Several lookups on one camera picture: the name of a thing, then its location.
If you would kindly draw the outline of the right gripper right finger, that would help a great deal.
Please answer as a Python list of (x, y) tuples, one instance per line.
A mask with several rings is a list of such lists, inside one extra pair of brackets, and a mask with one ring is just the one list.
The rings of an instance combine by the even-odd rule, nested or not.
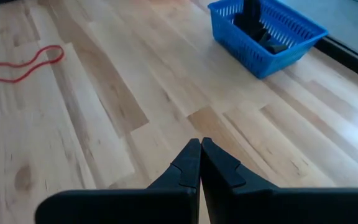
[(211, 224), (358, 224), (358, 188), (279, 187), (213, 142), (201, 143)]

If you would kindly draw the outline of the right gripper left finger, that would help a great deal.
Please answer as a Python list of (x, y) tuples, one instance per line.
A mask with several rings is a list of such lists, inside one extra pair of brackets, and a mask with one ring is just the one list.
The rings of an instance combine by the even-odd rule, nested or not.
[(200, 160), (190, 139), (147, 188), (59, 192), (40, 203), (35, 224), (198, 224)]

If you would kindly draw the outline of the red rubber band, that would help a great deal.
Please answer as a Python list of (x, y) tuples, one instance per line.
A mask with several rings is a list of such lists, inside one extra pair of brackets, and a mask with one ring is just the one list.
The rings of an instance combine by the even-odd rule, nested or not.
[(59, 55), (57, 57), (55, 57), (53, 59), (48, 59), (46, 61), (43, 61), (43, 62), (35, 64), (33, 67), (30, 67), (28, 69), (28, 71), (26, 71), (23, 75), (19, 76), (18, 78), (14, 78), (14, 79), (0, 78), (0, 82), (2, 82), (2, 83), (10, 83), (10, 84), (19, 83), (19, 82), (23, 81), (24, 79), (26, 79), (32, 72), (36, 71), (36, 69), (38, 69), (40, 67), (43, 67), (44, 65), (52, 65), (52, 64), (58, 63), (65, 56), (65, 51), (64, 51), (64, 49), (63, 49), (63, 47), (61, 45), (47, 45), (47, 46), (39, 49), (35, 53), (33, 58), (30, 59), (27, 62), (24, 62), (24, 63), (0, 62), (0, 67), (10, 67), (10, 68), (28, 67), (29, 65), (33, 64), (39, 58), (39, 56), (42, 53), (44, 53), (44, 52), (46, 52), (48, 50), (59, 50), (60, 53), (59, 53)]

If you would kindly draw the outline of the blue plastic basket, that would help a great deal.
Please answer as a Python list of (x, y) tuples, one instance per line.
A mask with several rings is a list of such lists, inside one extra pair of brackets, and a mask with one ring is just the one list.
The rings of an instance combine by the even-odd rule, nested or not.
[(208, 4), (213, 37), (255, 77), (263, 79), (301, 59), (328, 31), (278, 0), (260, 0), (263, 24), (271, 35), (268, 41), (288, 48), (271, 54), (234, 25), (234, 16), (243, 10), (244, 0), (220, 0)]

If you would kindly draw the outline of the black aluminium table frame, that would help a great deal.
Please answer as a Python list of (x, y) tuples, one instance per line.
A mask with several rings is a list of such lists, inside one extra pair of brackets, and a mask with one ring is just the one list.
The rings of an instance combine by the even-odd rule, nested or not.
[(355, 50), (330, 36), (320, 39), (314, 47), (358, 74), (358, 53)]

